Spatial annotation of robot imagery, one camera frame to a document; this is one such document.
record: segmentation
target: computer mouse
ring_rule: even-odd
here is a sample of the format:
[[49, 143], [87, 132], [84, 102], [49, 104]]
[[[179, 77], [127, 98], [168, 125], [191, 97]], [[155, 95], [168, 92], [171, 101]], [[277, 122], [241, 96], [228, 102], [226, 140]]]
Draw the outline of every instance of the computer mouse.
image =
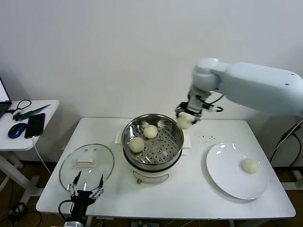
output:
[[8, 136], [11, 139], [18, 138], [26, 128], [27, 128], [27, 124], [25, 123], [15, 124], [13, 127], [10, 128]]

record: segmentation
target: perforated steamer tray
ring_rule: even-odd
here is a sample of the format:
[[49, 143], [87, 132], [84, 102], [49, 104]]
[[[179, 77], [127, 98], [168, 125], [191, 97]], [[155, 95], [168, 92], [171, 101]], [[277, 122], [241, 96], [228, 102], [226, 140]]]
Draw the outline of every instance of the perforated steamer tray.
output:
[[[143, 130], [147, 125], [155, 125], [158, 134], [153, 139], [144, 137]], [[134, 137], [144, 140], [144, 150], [133, 153], [129, 149], [129, 141]], [[180, 158], [184, 136], [176, 122], [164, 115], [147, 114], [133, 119], [122, 133], [122, 145], [127, 161], [134, 167], [158, 172], [173, 166]]]

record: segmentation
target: power cord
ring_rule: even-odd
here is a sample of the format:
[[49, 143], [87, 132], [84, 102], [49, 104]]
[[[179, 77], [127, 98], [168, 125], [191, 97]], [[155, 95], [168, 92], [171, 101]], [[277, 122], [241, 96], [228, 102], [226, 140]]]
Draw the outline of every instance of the power cord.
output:
[[34, 145], [34, 148], [35, 148], [35, 150], [36, 150], [36, 153], [38, 154], [38, 156], [39, 156], [41, 162], [42, 162], [43, 165], [46, 167], [46, 169], [47, 169], [47, 171], [49, 172], [49, 174], [52, 175], [51, 171], [47, 168], [46, 164], [44, 163], [43, 159], [41, 158], [41, 156], [40, 156], [40, 154], [39, 154], [39, 152], [38, 152], [38, 149], [37, 149], [36, 144], [35, 144], [34, 136], [32, 137], [32, 141], [33, 141], [33, 145]]
[[64, 221], [66, 221], [66, 218], [65, 218], [65, 216], [62, 214], [62, 212], [61, 212], [61, 206], [64, 204], [64, 203], [66, 203], [66, 202], [72, 202], [71, 200], [64, 200], [64, 201], [62, 201], [60, 204], [59, 204], [59, 206], [58, 206], [58, 211], [59, 211], [59, 214], [60, 214], [60, 216], [61, 216], [61, 218], [64, 220]]
[[41, 213], [38, 211], [27, 211], [27, 205], [25, 205], [22, 202], [19, 202], [19, 203], [15, 204], [14, 206], [11, 206], [13, 192], [14, 192], [14, 182], [12, 181], [11, 194], [10, 194], [10, 199], [9, 199], [9, 210], [4, 212], [3, 214], [1, 214], [0, 217], [5, 215], [6, 213], [9, 213], [9, 216], [4, 218], [3, 220], [1, 220], [0, 223], [2, 223], [8, 219], [10, 221], [10, 226], [15, 227], [17, 225], [17, 222], [20, 221], [28, 213], [37, 213], [40, 217], [39, 223], [37, 225], [37, 227], [38, 227], [42, 221]]
[[188, 225], [189, 223], [191, 223], [191, 222], [193, 222], [193, 221], [194, 221], [194, 220], [191, 220], [191, 221], [189, 221], [189, 222], [187, 222], [187, 223], [181, 225], [180, 227], [186, 226], [186, 225]]
[[270, 220], [270, 222], [273, 223], [275, 227], [279, 227], [273, 220]]
[[218, 102], [220, 99], [222, 99], [225, 95], [221, 95], [218, 99], [214, 100], [213, 102], [209, 103], [210, 105], [211, 104], [214, 104], [216, 102]]
[[285, 132], [281, 139], [279, 140], [279, 142], [277, 143], [275, 149], [273, 150], [273, 155], [271, 156], [269, 162], [271, 162], [276, 154], [276, 151], [278, 149], [278, 147], [285, 141], [287, 140], [290, 136], [294, 136], [297, 141], [299, 142], [299, 145], [300, 145], [300, 150], [298, 152], [298, 155], [297, 157], [295, 158], [295, 160], [292, 162], [292, 164], [289, 166], [291, 167], [296, 161], [297, 159], [299, 158], [300, 154], [301, 154], [301, 151], [302, 151], [302, 145], [301, 145], [301, 141], [299, 140], [299, 138], [297, 137], [297, 135], [295, 134], [300, 128], [301, 128], [301, 124], [303, 123], [303, 119], [298, 123], [298, 124], [295, 124], [293, 127], [291, 127], [289, 130], [287, 130], [287, 132]]
[[168, 225], [170, 225], [171, 223], [173, 223], [175, 220], [170, 221], [169, 223], [167, 223], [164, 227], [167, 227]]

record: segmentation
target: white plate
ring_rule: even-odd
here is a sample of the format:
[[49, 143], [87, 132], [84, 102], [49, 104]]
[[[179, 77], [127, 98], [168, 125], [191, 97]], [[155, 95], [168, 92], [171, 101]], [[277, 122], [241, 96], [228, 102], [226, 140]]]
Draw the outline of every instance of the white plate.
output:
[[[247, 158], [259, 163], [255, 174], [246, 173], [242, 169], [241, 161]], [[207, 154], [206, 165], [215, 183], [234, 197], [256, 199], [267, 188], [268, 175], [263, 164], [239, 144], [221, 143], [213, 146]]]

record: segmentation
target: smartphone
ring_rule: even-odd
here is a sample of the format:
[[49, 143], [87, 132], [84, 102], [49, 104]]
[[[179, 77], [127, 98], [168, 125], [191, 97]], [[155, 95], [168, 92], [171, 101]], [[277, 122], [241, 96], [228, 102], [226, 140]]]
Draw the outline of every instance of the smartphone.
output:
[[25, 138], [29, 139], [33, 136], [40, 136], [44, 129], [45, 113], [30, 116], [27, 123]]

